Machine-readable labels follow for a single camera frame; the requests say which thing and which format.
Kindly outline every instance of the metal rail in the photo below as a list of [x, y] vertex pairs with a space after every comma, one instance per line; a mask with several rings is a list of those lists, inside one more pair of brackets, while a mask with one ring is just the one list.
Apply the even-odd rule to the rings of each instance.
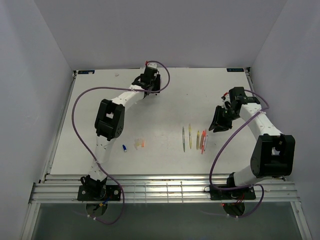
[[[209, 185], [207, 175], [118, 175], [116, 179], [121, 183], [126, 203], [221, 203], [210, 200], [209, 193], [204, 192]], [[213, 176], [213, 183], [223, 185], [227, 175]], [[294, 182], [282, 179], [265, 180], [264, 202], [297, 202], [299, 201]], [[35, 184], [31, 193], [31, 203], [82, 203], [77, 201], [78, 189], [81, 185], [77, 176], [46, 177], [44, 183]], [[261, 197], [261, 188], [254, 187], [256, 199], [246, 202], [257, 202]]]

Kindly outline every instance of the mounting plate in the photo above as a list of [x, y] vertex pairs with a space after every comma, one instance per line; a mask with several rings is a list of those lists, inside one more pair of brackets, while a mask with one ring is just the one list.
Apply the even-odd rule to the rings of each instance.
[[118, 185], [106, 185], [105, 191], [106, 191], [106, 193], [103, 198], [96, 199], [96, 198], [92, 197], [88, 192], [86, 192], [85, 187], [83, 185], [81, 185], [81, 186], [79, 186], [77, 200], [82, 201], [82, 202], [89, 202], [89, 201], [103, 202], [104, 200], [109, 198], [109, 201], [120, 201], [121, 189]]
[[[256, 194], [253, 187], [247, 187], [233, 191], [221, 191], [215, 190], [212, 186], [209, 186], [210, 190], [206, 193], [210, 193], [211, 200], [237, 200], [244, 194], [244, 200], [255, 200]], [[227, 188], [227, 185], [218, 186], [219, 188]]]

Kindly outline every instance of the yellow highlighter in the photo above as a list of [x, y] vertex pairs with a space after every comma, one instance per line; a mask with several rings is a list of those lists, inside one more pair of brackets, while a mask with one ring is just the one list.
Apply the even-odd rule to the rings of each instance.
[[199, 131], [196, 134], [196, 149], [199, 150]]

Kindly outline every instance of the orange object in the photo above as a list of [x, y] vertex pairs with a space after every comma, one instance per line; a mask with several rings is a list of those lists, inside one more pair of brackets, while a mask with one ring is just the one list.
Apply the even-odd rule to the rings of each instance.
[[206, 137], [206, 135], [207, 135], [207, 131], [204, 130], [204, 131], [202, 132], [202, 134], [203, 134], [203, 137], [201, 137], [201, 139], [203, 138], [203, 141], [202, 141], [202, 144], [201, 144], [201, 154], [203, 154], [203, 153], [204, 153], [204, 150], [205, 150], [205, 137]]
[[204, 144], [204, 139], [205, 139], [205, 131], [202, 131], [201, 141], [199, 146], [200, 149], [202, 149], [202, 145]]

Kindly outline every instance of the marker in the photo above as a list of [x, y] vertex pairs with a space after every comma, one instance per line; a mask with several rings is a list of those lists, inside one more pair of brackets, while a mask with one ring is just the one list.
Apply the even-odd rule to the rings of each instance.
[[205, 137], [204, 137], [204, 140], [203, 140], [203, 149], [202, 149], [202, 152], [205, 151], [206, 141], [207, 141], [207, 137], [205, 136]]
[[205, 141], [204, 141], [204, 151], [206, 151], [207, 142], [208, 142], [208, 135], [205, 137]]

